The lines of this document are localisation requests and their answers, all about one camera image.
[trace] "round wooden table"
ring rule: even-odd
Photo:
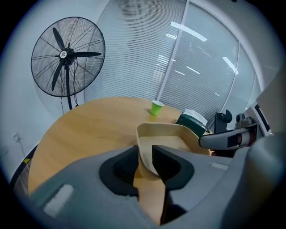
[[[32,159],[29,193],[70,163],[91,155],[136,144],[136,127],[145,122],[175,123],[181,111],[164,106],[150,115],[152,102],[143,98],[112,97],[80,105],[59,118],[45,133]],[[160,223],[164,204],[161,180],[144,179],[138,169],[134,186],[139,204]]]

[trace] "black stand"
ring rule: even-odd
[[[69,82],[69,77],[70,77],[70,71],[67,63],[65,64],[65,69],[67,71],[66,73],[66,84],[67,84],[67,102],[68,106],[70,107],[70,110],[72,109],[72,101],[71,101],[71,94],[70,94],[70,82]]]

